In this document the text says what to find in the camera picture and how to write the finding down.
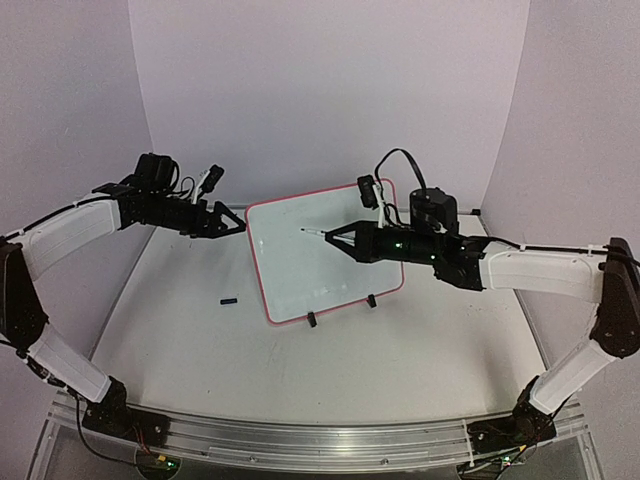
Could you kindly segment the white whiteboard marker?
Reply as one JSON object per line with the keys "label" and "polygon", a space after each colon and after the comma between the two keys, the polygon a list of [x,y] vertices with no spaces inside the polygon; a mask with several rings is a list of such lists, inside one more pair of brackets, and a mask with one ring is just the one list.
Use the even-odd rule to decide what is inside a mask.
{"label": "white whiteboard marker", "polygon": [[324,237],[326,235],[326,232],[324,230],[319,230],[319,229],[312,229],[312,228],[301,228],[300,229],[303,233],[306,234],[310,234],[310,235],[315,235],[315,236],[322,236]]}

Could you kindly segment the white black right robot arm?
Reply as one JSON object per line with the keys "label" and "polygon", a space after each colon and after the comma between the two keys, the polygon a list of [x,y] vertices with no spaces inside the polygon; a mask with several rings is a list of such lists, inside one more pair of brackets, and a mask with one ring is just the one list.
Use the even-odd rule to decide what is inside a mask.
{"label": "white black right robot arm", "polygon": [[574,333],[555,350],[549,368],[534,377],[511,413],[471,425],[482,440],[495,435],[533,441],[552,432],[565,402],[612,363],[639,350],[639,262],[627,240],[603,245],[524,244],[492,236],[464,235],[457,202],[438,188],[409,197],[409,220],[390,215],[377,186],[360,189],[377,221],[359,220],[328,231],[324,239],[359,263],[383,260],[425,265],[435,278],[461,290],[512,290],[532,314],[546,344],[552,334]]}

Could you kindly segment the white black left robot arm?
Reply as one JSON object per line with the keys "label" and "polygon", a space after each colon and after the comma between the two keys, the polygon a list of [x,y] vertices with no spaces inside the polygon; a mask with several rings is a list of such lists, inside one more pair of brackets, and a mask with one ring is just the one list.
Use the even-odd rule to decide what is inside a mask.
{"label": "white black left robot arm", "polygon": [[[85,428],[116,437],[139,431],[145,420],[128,404],[124,383],[96,366],[65,339],[48,307],[54,293],[68,300],[77,280],[59,266],[94,244],[133,226],[155,227],[195,240],[240,234],[246,224],[221,201],[207,197],[225,170],[214,164],[184,177],[176,160],[142,154],[132,173],[1,237],[1,341],[43,383],[85,404]],[[60,281],[53,293],[46,287]]]}

